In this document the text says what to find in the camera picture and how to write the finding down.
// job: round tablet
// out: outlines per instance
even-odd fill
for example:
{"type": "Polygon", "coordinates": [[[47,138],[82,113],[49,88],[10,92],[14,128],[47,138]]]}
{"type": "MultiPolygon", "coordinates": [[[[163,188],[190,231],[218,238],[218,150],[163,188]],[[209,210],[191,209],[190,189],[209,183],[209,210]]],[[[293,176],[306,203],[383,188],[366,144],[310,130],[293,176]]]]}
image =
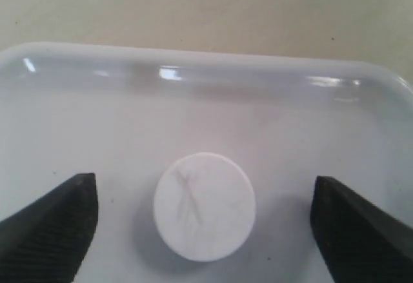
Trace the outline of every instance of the round tablet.
{"type": "Polygon", "coordinates": [[[198,262],[218,260],[248,238],[256,217],[254,190],[230,159],[197,153],[163,174],[154,217],[162,239],[177,254],[198,262]]]}

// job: white plastic surface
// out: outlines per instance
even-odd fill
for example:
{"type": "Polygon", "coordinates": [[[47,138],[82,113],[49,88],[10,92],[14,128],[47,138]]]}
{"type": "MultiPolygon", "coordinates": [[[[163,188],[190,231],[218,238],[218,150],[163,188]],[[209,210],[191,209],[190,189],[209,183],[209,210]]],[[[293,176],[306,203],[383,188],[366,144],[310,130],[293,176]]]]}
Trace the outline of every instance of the white plastic surface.
{"type": "Polygon", "coordinates": [[[154,219],[177,254],[212,262],[238,250],[256,219],[256,200],[245,172],[229,158],[196,153],[179,159],[159,180],[154,219]]]}
{"type": "Polygon", "coordinates": [[[316,175],[413,225],[409,86],[363,63],[37,43],[0,54],[0,219],[97,174],[99,224],[76,282],[332,282],[308,223],[316,175]],[[231,157],[257,220],[227,259],[160,239],[152,199],[185,155],[231,157]]]}

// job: white pill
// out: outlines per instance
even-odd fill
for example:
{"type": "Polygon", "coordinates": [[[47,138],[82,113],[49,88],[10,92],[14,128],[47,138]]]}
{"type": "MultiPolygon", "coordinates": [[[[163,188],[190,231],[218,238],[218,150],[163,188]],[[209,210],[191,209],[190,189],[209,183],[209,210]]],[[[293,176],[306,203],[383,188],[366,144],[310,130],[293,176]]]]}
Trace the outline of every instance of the white pill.
{"type": "Polygon", "coordinates": [[[163,174],[154,217],[161,238],[177,254],[198,262],[218,260],[250,235],[256,217],[254,190],[230,159],[197,153],[163,174]]]}

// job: textured black surface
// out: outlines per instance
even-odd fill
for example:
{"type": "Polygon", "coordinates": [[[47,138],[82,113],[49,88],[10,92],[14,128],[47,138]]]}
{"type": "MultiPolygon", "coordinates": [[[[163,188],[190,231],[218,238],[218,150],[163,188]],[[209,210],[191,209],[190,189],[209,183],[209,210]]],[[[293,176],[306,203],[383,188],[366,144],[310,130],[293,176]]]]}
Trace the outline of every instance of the textured black surface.
{"type": "Polygon", "coordinates": [[[0,222],[0,282],[72,282],[97,216],[95,175],[83,173],[0,222]]]}
{"type": "Polygon", "coordinates": [[[310,223],[336,283],[413,283],[413,230],[332,177],[318,177],[310,223]]]}

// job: white tray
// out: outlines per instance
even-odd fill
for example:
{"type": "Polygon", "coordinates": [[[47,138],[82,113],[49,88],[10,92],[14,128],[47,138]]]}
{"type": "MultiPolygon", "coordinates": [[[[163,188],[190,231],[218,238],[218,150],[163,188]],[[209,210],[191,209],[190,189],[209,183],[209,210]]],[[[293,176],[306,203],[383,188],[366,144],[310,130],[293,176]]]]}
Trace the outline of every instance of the white tray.
{"type": "Polygon", "coordinates": [[[34,43],[0,54],[0,219],[77,172],[100,212],[80,283],[332,282],[309,225],[332,175],[413,225],[413,99],[363,63],[34,43]],[[257,197],[247,243],[219,262],[174,255],[152,220],[168,165],[212,151],[257,197]]]}

